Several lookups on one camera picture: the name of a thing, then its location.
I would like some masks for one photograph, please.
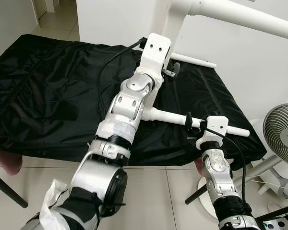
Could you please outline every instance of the white wall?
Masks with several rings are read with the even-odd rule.
[[[0,55],[36,26],[31,0],[0,0]]]
[[[235,0],[288,21],[288,0]],[[148,36],[156,0],[78,0],[80,40],[130,45]],[[175,52],[217,64],[249,119],[288,98],[288,40],[203,16],[187,16]]]

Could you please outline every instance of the white stand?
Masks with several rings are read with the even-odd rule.
[[[200,189],[205,184],[206,184],[206,178],[202,177],[200,179],[200,181],[198,182],[197,190]],[[211,203],[209,194],[204,193],[199,197],[199,199],[200,199],[200,202],[201,202],[203,208],[209,213],[209,215],[212,216],[213,218],[217,219],[215,208],[213,207],[213,205]]]

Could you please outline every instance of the electric fan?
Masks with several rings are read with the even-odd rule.
[[[282,161],[260,175],[266,184],[258,190],[263,194],[271,188],[279,196],[288,198],[288,103],[273,108],[263,119],[253,125],[267,154],[261,161],[253,161],[256,166],[277,155]]]

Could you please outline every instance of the black cloth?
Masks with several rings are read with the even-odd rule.
[[[81,161],[99,120],[96,75],[123,46],[93,45],[22,35],[0,57],[0,149],[68,161]],[[141,51],[130,50],[102,72],[106,107],[132,76]],[[205,119],[225,115],[229,124],[251,131],[231,136],[246,162],[260,159],[265,148],[214,69],[180,62],[177,79],[165,79],[155,102],[161,110]],[[184,165],[201,156],[183,126],[141,121],[131,147],[129,165]],[[239,154],[225,141],[234,169]]]

